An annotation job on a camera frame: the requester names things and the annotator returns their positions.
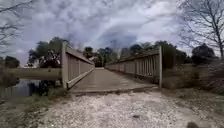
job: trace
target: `gravel path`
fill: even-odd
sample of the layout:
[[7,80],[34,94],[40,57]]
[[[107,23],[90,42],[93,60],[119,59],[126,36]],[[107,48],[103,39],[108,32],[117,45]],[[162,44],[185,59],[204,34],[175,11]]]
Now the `gravel path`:
[[39,128],[221,128],[223,122],[178,106],[177,99],[160,92],[73,96],[51,106]]

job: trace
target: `shrub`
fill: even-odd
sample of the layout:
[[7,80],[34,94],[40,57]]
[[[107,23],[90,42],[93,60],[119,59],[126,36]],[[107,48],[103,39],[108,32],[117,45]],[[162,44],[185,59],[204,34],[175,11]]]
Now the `shrub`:
[[199,85],[199,72],[190,65],[165,70],[163,87],[168,89],[189,88]]
[[212,48],[209,48],[206,44],[202,44],[192,51],[192,61],[194,64],[207,64],[215,58],[215,53]]
[[0,74],[0,86],[2,88],[7,88],[18,83],[18,79],[3,68],[0,68]]

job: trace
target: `bush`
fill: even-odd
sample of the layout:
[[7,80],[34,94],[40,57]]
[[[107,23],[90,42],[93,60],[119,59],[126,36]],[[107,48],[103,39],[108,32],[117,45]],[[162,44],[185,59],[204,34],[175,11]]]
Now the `bush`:
[[168,89],[197,87],[199,72],[190,65],[183,65],[172,70],[165,70],[163,87]]
[[0,68],[0,86],[7,88],[18,83],[18,79],[11,73],[8,73],[3,68]]
[[20,62],[15,57],[6,56],[5,57],[5,67],[8,68],[17,68],[19,67]]
[[207,64],[215,58],[215,53],[212,48],[209,48],[206,44],[202,44],[193,49],[192,61],[194,64]]

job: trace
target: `sky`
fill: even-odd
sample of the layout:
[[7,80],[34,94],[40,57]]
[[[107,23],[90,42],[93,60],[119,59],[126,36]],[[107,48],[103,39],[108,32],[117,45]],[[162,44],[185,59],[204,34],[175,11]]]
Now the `sky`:
[[23,12],[23,28],[12,40],[10,55],[22,64],[39,41],[53,37],[69,40],[75,47],[97,49],[113,45],[167,40],[177,45],[177,0],[38,0]]

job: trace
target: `tree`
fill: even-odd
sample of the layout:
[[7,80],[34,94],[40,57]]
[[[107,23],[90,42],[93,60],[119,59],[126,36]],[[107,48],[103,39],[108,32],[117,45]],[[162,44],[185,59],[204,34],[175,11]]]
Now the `tree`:
[[151,50],[153,48],[153,46],[149,42],[142,43],[141,47],[142,47],[143,52]]
[[22,27],[20,24],[21,14],[35,0],[2,0],[0,2],[0,53],[6,52],[6,47],[10,45],[10,38],[18,35],[18,30]]
[[195,47],[208,42],[208,46],[219,49],[224,59],[224,0],[185,0],[181,8],[182,43]]
[[142,53],[142,47],[138,44],[134,44],[130,47],[131,55],[136,56]]
[[30,65],[32,65],[36,61],[39,61],[40,63],[40,61],[43,62],[44,58],[47,59],[46,57],[55,58],[57,59],[57,61],[60,61],[60,54],[63,42],[67,42],[68,45],[70,45],[70,43],[67,40],[61,39],[59,37],[54,37],[49,43],[40,41],[37,44],[35,50],[31,49],[28,52],[29,53],[28,63]]
[[117,53],[113,51],[112,48],[100,48],[97,50],[98,61],[102,63],[102,66],[105,66],[106,63],[117,61]]
[[130,50],[128,48],[122,48],[120,59],[126,59],[128,57],[130,57]]
[[163,52],[163,68],[173,68],[176,64],[183,64],[187,54],[177,49],[176,46],[167,41],[157,41],[154,47],[162,47]]
[[14,57],[6,56],[5,58],[5,67],[8,68],[17,68],[19,66],[20,62]]
[[93,57],[93,48],[88,46],[88,47],[85,47],[84,48],[84,52],[83,52],[83,55],[86,57],[86,58],[91,58]]
[[0,68],[4,65],[4,58],[0,56]]
[[192,51],[192,61],[195,64],[209,63],[215,58],[215,53],[212,48],[206,44],[202,44]]

